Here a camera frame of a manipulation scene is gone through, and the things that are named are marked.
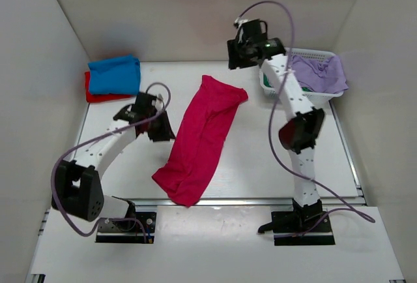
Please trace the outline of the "magenta t shirt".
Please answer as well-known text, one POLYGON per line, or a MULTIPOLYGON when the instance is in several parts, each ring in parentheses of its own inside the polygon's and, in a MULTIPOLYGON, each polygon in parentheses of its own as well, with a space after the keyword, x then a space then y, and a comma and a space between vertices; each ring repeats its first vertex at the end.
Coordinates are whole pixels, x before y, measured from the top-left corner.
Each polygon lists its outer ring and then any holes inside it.
POLYGON ((238 107, 247 100, 243 88, 202 76, 167 163, 152 175, 171 201, 191 207, 200 200, 214 176, 238 107))

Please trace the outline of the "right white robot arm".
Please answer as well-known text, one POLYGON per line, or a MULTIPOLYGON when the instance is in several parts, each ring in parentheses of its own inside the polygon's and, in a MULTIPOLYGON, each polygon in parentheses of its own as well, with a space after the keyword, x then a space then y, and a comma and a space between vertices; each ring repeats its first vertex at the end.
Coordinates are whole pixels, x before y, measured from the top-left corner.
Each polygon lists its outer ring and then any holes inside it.
POLYGON ((274 88, 277 101, 286 115, 279 132, 281 146, 289 153, 294 176, 293 210, 283 220, 296 232, 307 231, 319 223, 323 206, 315 184, 315 144, 324 121, 324 111, 317 109, 304 95, 294 71, 291 49, 278 38, 269 38, 263 20, 237 18, 237 34, 228 40, 229 69, 258 66, 274 88))

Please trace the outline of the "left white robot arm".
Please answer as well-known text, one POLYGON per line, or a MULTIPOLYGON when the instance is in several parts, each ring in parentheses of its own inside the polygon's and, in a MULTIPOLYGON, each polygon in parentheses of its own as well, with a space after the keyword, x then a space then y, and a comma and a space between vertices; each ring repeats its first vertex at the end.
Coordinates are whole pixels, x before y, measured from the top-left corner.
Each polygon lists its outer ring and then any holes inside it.
POLYGON ((153 142, 175 139, 161 95, 140 92, 133 104, 119 110, 104 135, 80 147, 70 161, 61 160, 53 174, 51 205, 65 218, 116 223, 128 230, 136 223, 134 204, 107 196, 101 184, 111 163, 141 134, 153 142))

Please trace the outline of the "green t shirt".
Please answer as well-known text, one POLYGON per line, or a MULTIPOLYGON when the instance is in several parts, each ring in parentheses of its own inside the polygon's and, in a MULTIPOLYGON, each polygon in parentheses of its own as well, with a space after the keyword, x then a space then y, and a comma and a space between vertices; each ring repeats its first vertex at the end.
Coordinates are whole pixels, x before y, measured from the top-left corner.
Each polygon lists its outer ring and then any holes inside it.
MULTIPOLYGON (((272 86, 270 85, 270 82, 269 82, 269 80, 268 80, 268 78, 266 77, 266 75, 265 75, 265 74, 263 74, 263 84, 264 84, 266 87, 272 87, 272 86)), ((305 92, 312 92, 312 90, 311 90, 310 88, 308 88, 308 87, 302 87, 302 90, 303 90, 303 91, 305 91, 305 92)))

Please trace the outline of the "folded blue t shirt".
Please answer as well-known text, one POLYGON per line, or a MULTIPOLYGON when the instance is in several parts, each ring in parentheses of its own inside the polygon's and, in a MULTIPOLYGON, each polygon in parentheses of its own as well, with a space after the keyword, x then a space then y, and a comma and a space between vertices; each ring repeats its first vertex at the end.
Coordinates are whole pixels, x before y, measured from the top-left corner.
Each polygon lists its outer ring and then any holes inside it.
POLYGON ((137 95, 141 83, 140 61, 133 55, 88 64, 92 95, 137 95))

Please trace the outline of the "folded red t shirt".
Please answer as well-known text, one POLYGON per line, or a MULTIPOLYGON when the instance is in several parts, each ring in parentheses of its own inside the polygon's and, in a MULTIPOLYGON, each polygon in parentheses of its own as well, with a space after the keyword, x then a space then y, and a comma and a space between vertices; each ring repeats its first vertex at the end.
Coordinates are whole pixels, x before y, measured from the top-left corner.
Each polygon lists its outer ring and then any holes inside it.
POLYGON ((85 72, 85 98, 88 103, 101 103, 101 102, 109 102, 114 100, 123 100, 130 98, 131 95, 121 95, 121 94, 92 94, 89 91, 89 83, 90 83, 90 72, 85 72))

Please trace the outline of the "white plastic laundry basket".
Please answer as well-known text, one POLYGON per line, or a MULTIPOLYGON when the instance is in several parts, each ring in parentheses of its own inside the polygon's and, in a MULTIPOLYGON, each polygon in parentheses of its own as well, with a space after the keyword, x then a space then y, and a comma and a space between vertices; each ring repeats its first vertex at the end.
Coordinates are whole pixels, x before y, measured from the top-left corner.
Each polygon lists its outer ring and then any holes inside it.
MULTIPOLYGON (((321 50, 310 50, 310 49, 302 49, 302 48, 293 48, 292 50, 293 55, 299 55, 306 59, 314 59, 318 62, 323 62, 326 59, 335 56, 334 53, 328 51, 321 51, 321 50)), ((263 84, 263 72, 259 71, 259 82, 260 86, 263 89, 263 92, 266 97, 274 98, 276 96, 276 91, 273 87, 266 87, 263 84)), ((310 99, 312 103, 316 107, 326 105, 328 101, 332 98, 340 97, 343 95, 343 91, 335 94, 329 93, 316 93, 316 92, 304 92, 304 95, 310 99)))

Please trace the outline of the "lavender t shirt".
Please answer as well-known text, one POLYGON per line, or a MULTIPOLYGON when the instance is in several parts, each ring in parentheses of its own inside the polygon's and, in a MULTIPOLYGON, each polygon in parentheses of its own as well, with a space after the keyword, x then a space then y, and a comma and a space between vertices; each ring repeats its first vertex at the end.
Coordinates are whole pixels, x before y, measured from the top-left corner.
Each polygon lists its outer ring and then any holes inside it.
POLYGON ((302 87, 315 93, 328 94, 337 94, 349 88, 338 56, 331 56, 322 62, 299 55, 292 58, 292 69, 302 87))

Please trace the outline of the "aluminium rail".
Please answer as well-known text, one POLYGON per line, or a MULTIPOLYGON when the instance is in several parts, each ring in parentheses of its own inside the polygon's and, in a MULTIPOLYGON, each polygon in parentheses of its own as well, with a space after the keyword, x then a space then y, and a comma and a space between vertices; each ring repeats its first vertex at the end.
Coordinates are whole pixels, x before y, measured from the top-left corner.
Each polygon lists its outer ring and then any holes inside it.
MULTIPOLYGON (((366 205, 363 197, 344 199, 348 204, 353 206, 366 205)), ((158 205, 178 205, 169 199, 150 199, 138 198, 131 200, 138 206, 158 206, 158 205)), ((323 205, 343 205, 336 198, 322 199, 323 205)), ((238 205, 292 205, 291 198, 206 198, 196 203, 198 206, 238 206, 238 205)))

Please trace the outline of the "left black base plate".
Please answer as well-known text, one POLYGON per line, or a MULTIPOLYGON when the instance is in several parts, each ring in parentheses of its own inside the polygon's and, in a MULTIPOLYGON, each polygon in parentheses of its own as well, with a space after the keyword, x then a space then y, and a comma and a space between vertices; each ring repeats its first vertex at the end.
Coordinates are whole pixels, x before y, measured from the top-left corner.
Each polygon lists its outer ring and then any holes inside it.
POLYGON ((96 243, 111 244, 144 244, 155 242, 157 207, 136 207, 136 219, 143 228, 134 221, 99 223, 96 231, 96 243))

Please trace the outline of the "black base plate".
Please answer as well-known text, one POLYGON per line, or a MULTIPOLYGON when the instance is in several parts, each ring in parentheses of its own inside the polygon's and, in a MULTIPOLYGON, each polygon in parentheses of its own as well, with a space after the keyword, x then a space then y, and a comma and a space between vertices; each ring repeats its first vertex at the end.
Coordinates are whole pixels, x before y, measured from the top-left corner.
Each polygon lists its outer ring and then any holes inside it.
POLYGON ((99 223, 96 231, 96 243, 111 244, 144 244, 155 242, 157 207, 136 207, 136 219, 143 228, 134 221, 99 223))
POLYGON ((301 225, 290 211, 271 212, 272 220, 260 226, 258 234, 272 232, 275 246, 330 246, 335 245, 330 219, 326 212, 301 225))

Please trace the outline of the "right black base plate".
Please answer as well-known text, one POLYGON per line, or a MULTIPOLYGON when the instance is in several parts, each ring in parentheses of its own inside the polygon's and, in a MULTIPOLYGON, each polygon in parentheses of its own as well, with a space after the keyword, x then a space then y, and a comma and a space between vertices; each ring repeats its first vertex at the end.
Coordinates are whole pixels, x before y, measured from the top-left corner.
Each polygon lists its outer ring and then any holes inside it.
POLYGON ((330 219, 326 212, 301 225, 290 211, 271 212, 272 220, 260 226, 258 234, 272 232, 275 246, 330 246, 335 245, 330 219))

